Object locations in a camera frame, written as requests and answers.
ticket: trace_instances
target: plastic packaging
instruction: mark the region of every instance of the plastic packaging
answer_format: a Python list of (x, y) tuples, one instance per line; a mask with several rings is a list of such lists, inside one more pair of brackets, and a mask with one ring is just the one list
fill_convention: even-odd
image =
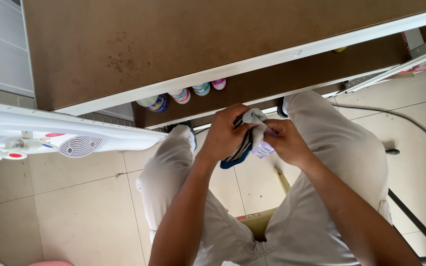
[(169, 92), (169, 94), (172, 96), (172, 98), (174, 98), (176, 102), (180, 103), (181, 105), (188, 103), (188, 101), (190, 101), (190, 98), (192, 97), (188, 88), (171, 91)]
[(219, 79), (216, 81), (212, 81), (213, 88), (217, 90), (222, 90), (226, 87), (226, 79)]
[(192, 86), (193, 91), (200, 96), (205, 96), (210, 92), (210, 82)]
[(155, 113), (162, 113), (168, 107), (167, 98), (165, 98), (165, 96), (163, 96), (162, 94), (137, 100), (136, 102), (140, 106), (144, 106), (148, 110)]

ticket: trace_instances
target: pink object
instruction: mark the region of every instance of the pink object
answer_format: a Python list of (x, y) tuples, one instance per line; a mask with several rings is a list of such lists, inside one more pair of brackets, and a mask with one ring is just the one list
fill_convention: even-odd
[(30, 264), (29, 266), (73, 266), (73, 265), (66, 261), (56, 260), (56, 261), (36, 262), (36, 263)]
[(217, 90), (222, 90), (226, 87), (226, 79), (219, 79), (216, 81), (212, 81), (213, 88)]

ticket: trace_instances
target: tile floor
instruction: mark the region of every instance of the tile floor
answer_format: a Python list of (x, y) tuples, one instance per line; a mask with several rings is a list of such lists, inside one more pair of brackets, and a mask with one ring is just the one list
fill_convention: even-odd
[[(412, 117), (426, 127), (426, 72), (331, 100), (377, 107)], [(390, 188), (426, 225), (426, 135), (408, 121), (385, 113), (339, 108), (369, 129), (398, 156), (388, 156)], [(198, 135), (204, 141), (206, 132)], [(0, 262), (18, 266), (42, 260), (74, 265), (146, 265), (151, 243), (135, 179), (159, 144), (143, 151), (111, 151), (68, 159), (57, 153), (0, 161)], [(222, 170), (210, 182), (234, 216), (277, 207), (284, 194), (273, 168), (293, 183), (299, 170), (276, 155)], [(391, 202), (395, 226), (420, 256), (426, 239)]]

